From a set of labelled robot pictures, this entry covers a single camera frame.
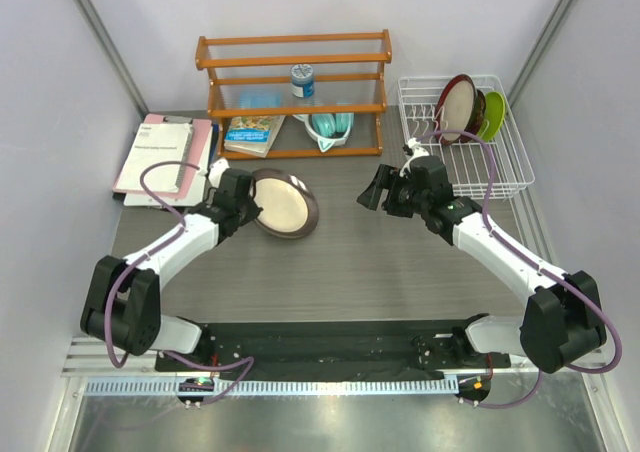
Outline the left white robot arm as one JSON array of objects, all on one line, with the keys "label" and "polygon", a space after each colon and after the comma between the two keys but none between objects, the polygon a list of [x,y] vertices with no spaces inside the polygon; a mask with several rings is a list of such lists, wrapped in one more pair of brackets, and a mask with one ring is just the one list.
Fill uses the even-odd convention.
[{"label": "left white robot arm", "polygon": [[107,255],[96,264],[80,328],[104,341],[110,354],[169,351],[193,371],[211,363],[213,347],[202,339],[204,327],[162,314],[161,292],[194,259],[259,216],[251,173],[227,168],[213,188],[211,201],[178,214],[178,224],[147,247],[124,258]]}]

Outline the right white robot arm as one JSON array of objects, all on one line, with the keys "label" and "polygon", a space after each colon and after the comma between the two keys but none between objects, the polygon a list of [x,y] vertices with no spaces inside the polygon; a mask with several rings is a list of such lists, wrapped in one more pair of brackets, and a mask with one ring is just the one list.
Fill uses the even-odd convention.
[{"label": "right white robot arm", "polygon": [[526,357],[551,374],[605,344],[595,280],[552,266],[506,234],[478,202],[455,195],[439,158],[412,157],[401,168],[380,165],[357,202],[391,216],[420,216],[430,232],[475,258],[523,304],[519,318],[469,319],[451,343],[460,365],[501,353]]}]

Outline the brown rimmed cream plate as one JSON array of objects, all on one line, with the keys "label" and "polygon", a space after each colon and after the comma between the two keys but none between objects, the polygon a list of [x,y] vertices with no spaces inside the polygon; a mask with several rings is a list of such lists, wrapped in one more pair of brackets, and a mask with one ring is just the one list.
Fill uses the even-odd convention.
[{"label": "brown rimmed cream plate", "polygon": [[262,209],[254,223],[264,232],[283,239],[309,236],[319,222],[319,205],[298,177],[281,169],[253,172],[256,204]]}]

